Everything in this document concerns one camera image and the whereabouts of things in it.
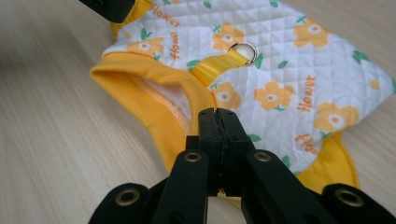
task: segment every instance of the yellow strap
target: yellow strap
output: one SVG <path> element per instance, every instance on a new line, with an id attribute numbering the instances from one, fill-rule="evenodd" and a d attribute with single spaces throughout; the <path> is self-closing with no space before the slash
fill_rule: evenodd
<path id="1" fill-rule="evenodd" d="M 207 87 L 224 72 L 232 68 L 241 67 L 247 64 L 248 61 L 249 59 L 233 49 L 226 54 L 203 59 L 194 66 L 191 72 Z"/>
<path id="2" fill-rule="evenodd" d="M 117 34 L 119 33 L 119 30 L 120 28 L 122 28 L 122 26 L 144 16 L 145 13 L 151 8 L 151 5 L 152 0 L 136 0 L 134 2 L 134 6 L 132 7 L 131 11 L 129 12 L 123 23 L 111 22 L 111 31 L 113 32 L 114 39 L 117 40 Z"/>

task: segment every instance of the green leaf print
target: green leaf print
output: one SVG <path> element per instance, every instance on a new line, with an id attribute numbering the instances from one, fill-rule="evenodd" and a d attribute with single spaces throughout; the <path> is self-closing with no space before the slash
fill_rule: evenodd
<path id="1" fill-rule="evenodd" d="M 218 88 L 218 85 L 219 84 L 213 84 L 213 85 L 211 85 L 209 88 L 211 89 L 211 90 L 215 90 L 215 89 L 217 89 Z"/>
<path id="2" fill-rule="evenodd" d="M 208 0 L 204 1 L 204 6 L 209 8 L 209 9 L 212 8 L 212 5 L 210 5 L 210 2 Z"/>
<path id="3" fill-rule="evenodd" d="M 258 135 L 254 134 L 254 133 L 249 134 L 248 137 L 250 138 L 250 140 L 252 142 L 260 142 L 262 140 Z"/>
<path id="4" fill-rule="evenodd" d="M 152 58 L 158 61 L 161 58 L 161 55 L 156 55 L 155 53 L 153 53 Z"/>
<path id="5" fill-rule="evenodd" d="M 357 49 L 353 50 L 352 57 L 358 64 L 361 63 L 361 60 L 365 60 L 365 61 L 370 62 L 370 59 L 367 57 L 367 55 L 365 53 L 361 52 L 360 50 L 357 50 Z"/>
<path id="6" fill-rule="evenodd" d="M 213 29 L 213 32 L 220 33 L 221 25 L 215 25 L 215 29 Z"/>
<path id="7" fill-rule="evenodd" d="M 262 55 L 262 53 L 259 54 L 259 56 L 257 57 L 256 61 L 254 62 L 254 64 L 256 65 L 257 69 L 260 69 L 262 67 L 262 60 L 264 59 L 264 56 Z"/>
<path id="8" fill-rule="evenodd" d="M 306 16 L 299 17 L 296 23 L 303 22 L 305 24 Z"/>
<path id="9" fill-rule="evenodd" d="M 322 140 L 331 135 L 332 133 L 325 133 L 325 132 L 320 132 L 320 135 L 322 136 Z"/>
<path id="10" fill-rule="evenodd" d="M 280 107 L 279 105 L 274 108 L 275 110 L 278 110 L 279 112 L 282 112 L 285 110 L 285 108 Z"/>
<path id="11" fill-rule="evenodd" d="M 279 7 L 277 0 L 270 0 L 271 7 Z"/>
<path id="12" fill-rule="evenodd" d="M 290 168 L 290 158 L 289 158 L 289 156 L 284 156 L 282 158 L 282 162 L 283 162 L 283 164 L 286 165 L 286 167 Z"/>
<path id="13" fill-rule="evenodd" d="M 142 40 L 145 40 L 145 39 L 147 39 L 151 34 L 152 34 L 152 32 L 148 33 L 148 32 L 146 31 L 146 28 L 143 28 L 142 31 L 140 32 L 140 38 L 141 38 Z"/>
<path id="14" fill-rule="evenodd" d="M 277 66 L 277 68 L 282 69 L 282 68 L 284 68 L 287 64 L 288 64 L 288 61 L 283 61 L 283 62 L 281 62 L 281 63 Z"/>
<path id="15" fill-rule="evenodd" d="M 192 71 L 192 68 L 194 68 L 194 66 L 197 65 L 198 62 L 200 62 L 200 60 L 193 60 L 193 61 L 187 63 L 187 66 L 189 67 L 189 71 Z"/>
<path id="16" fill-rule="evenodd" d="M 393 79 L 392 82 L 393 82 L 393 94 L 395 94 L 396 93 L 396 80 Z"/>

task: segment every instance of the metal d-ring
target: metal d-ring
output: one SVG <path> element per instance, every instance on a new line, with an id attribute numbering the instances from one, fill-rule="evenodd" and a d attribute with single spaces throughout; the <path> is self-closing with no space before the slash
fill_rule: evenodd
<path id="1" fill-rule="evenodd" d="M 256 50 L 256 48 L 254 48 L 253 45 L 251 45 L 251 44 L 249 44 L 249 43 L 247 43 L 247 42 L 237 42 L 237 43 L 234 43 L 232 46 L 230 46 L 230 48 L 228 49 L 228 51 L 230 51 L 230 50 L 236 48 L 236 46 L 238 46 L 238 45 L 246 45 L 246 46 L 250 47 L 250 48 L 253 50 L 253 58 L 252 58 L 250 61 L 248 61 L 246 64 L 254 63 L 254 61 L 256 61 L 256 58 L 257 58 L 257 50 Z"/>

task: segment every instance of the wooden table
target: wooden table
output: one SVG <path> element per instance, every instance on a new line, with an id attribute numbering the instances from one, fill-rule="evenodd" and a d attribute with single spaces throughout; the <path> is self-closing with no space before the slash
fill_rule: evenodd
<path id="1" fill-rule="evenodd" d="M 396 3 L 287 0 L 396 77 Z M 87 223 L 114 187 L 167 176 L 139 121 L 89 76 L 113 43 L 78 0 L 0 0 L 0 223 Z M 396 215 L 396 98 L 344 142 L 362 189 Z M 211 199 L 208 223 L 244 223 Z"/>

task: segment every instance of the yellow trim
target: yellow trim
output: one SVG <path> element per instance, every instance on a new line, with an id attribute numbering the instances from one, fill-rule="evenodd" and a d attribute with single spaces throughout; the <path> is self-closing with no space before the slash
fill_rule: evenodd
<path id="1" fill-rule="evenodd" d="M 224 72 L 243 66 L 247 62 L 246 57 L 233 49 L 226 54 L 203 59 L 194 66 L 191 72 L 207 87 Z"/>
<path id="2" fill-rule="evenodd" d="M 297 178 L 308 188 L 321 193 L 324 186 L 343 183 L 359 188 L 355 165 L 342 143 L 342 133 L 326 138 L 315 162 Z"/>
<path id="3" fill-rule="evenodd" d="M 215 105 L 209 91 L 193 75 L 150 57 L 130 53 L 107 54 L 91 73 L 100 86 L 148 129 L 168 171 L 177 154 L 185 149 L 186 133 L 180 120 L 169 109 L 169 104 L 172 103 L 165 97 L 153 97 L 153 93 L 148 90 L 154 89 L 142 79 L 163 86 L 178 85 L 184 90 L 192 113 L 190 135 L 198 134 L 196 115 Z"/>
<path id="4" fill-rule="evenodd" d="M 152 0 L 136 0 L 134 2 L 134 6 L 132 7 L 131 11 L 129 12 L 128 16 L 126 17 L 123 23 L 115 23 L 111 22 L 110 27 L 113 33 L 114 39 L 117 40 L 117 35 L 119 33 L 120 28 L 122 26 L 136 21 L 137 19 L 141 18 L 145 15 L 145 13 L 151 8 Z"/>

